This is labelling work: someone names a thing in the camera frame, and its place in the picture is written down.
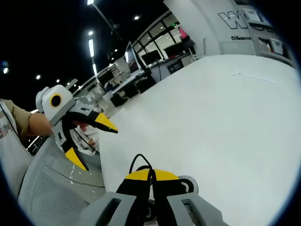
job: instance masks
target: office chair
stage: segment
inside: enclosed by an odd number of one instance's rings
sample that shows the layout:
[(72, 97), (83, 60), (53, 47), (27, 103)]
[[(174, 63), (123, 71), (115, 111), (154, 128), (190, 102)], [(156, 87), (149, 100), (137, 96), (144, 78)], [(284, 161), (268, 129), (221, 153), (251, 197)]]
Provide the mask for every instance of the office chair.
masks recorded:
[(122, 106), (127, 100), (123, 99), (119, 94), (115, 94), (111, 98), (111, 102), (114, 104), (115, 107)]
[(125, 92), (125, 96), (130, 99), (139, 94), (135, 84), (125, 87), (123, 91)]
[(138, 90), (140, 91), (140, 93), (144, 93), (145, 91), (147, 91), (149, 88), (153, 87), (154, 85), (156, 85), (156, 82), (151, 79), (144, 79), (144, 80), (141, 80), (138, 83), (136, 83), (136, 86), (137, 86)]

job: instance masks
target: hand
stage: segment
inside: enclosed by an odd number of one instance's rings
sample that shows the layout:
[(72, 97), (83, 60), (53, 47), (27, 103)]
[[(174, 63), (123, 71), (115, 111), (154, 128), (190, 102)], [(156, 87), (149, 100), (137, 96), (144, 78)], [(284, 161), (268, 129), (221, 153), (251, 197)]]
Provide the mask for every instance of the hand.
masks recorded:
[(74, 123), (74, 125), (79, 126), (82, 131), (84, 131), (84, 132), (87, 131), (88, 124), (80, 122), (80, 121), (73, 121), (73, 123)]

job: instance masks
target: logo on wall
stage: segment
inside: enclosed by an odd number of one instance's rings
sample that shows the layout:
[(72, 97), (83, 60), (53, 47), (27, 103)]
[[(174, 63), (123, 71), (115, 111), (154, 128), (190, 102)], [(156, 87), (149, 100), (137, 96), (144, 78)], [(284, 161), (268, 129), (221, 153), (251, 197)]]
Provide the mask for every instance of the logo on wall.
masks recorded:
[(230, 29), (238, 29), (238, 27), (248, 29), (248, 26), (241, 18), (242, 16), (239, 11), (236, 13), (228, 11), (227, 13), (218, 13), (217, 15), (228, 25)]
[[(251, 37), (239, 37), (239, 36), (231, 36), (232, 40), (252, 40)], [(263, 43), (269, 44), (269, 39), (264, 39), (262, 37), (258, 37), (258, 39), (260, 41), (262, 41)]]
[(231, 36), (232, 40), (252, 40), (251, 37)]

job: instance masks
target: white tabletop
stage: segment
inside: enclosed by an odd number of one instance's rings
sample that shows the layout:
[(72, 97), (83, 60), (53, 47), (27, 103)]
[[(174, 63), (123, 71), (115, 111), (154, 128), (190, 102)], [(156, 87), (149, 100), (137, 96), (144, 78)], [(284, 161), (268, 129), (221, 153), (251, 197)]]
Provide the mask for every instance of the white tabletop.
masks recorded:
[(268, 225), (300, 167), (299, 82), (290, 66), (258, 56), (210, 56), (181, 69), (111, 118), (119, 134), (100, 132), (106, 190), (142, 153), (154, 168), (195, 178), (227, 224)]

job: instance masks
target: window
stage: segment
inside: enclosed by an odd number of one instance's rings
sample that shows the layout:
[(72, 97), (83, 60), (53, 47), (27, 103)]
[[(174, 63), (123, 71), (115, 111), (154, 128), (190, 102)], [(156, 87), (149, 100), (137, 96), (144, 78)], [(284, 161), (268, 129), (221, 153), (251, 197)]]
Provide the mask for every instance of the window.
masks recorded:
[(173, 30), (170, 31), (171, 35), (173, 36), (174, 40), (176, 43), (181, 42), (181, 34), (179, 31), (179, 28), (174, 28)]
[(138, 42), (136, 45), (134, 45), (134, 50), (136, 51), (136, 53), (138, 53), (141, 50), (142, 46), (140, 45), (140, 43)]
[(160, 36), (159, 38), (157, 38), (155, 40), (155, 42), (159, 46), (159, 49), (161, 50), (164, 58), (168, 59), (168, 56), (167, 56), (166, 52), (164, 51), (164, 49), (174, 45), (174, 41), (172, 40), (169, 33), (166, 33), (165, 35)]
[(151, 40), (150, 35), (146, 34), (140, 39), (140, 42), (142, 43), (143, 46), (145, 46), (145, 44), (148, 43), (150, 40)]
[(160, 34), (164, 30), (165, 30), (165, 27), (160, 22), (150, 30), (150, 34), (152, 35), (152, 37), (156, 37), (158, 34)]
[(163, 22), (167, 27), (170, 27), (172, 24), (178, 23), (178, 20), (173, 14), (170, 14), (169, 16), (163, 19)]
[(155, 51), (155, 50), (157, 50), (159, 52), (159, 50), (158, 50), (158, 48), (157, 48), (157, 46), (155, 45), (154, 42), (148, 44), (145, 48), (146, 48), (147, 52), (152, 52), (152, 51)]

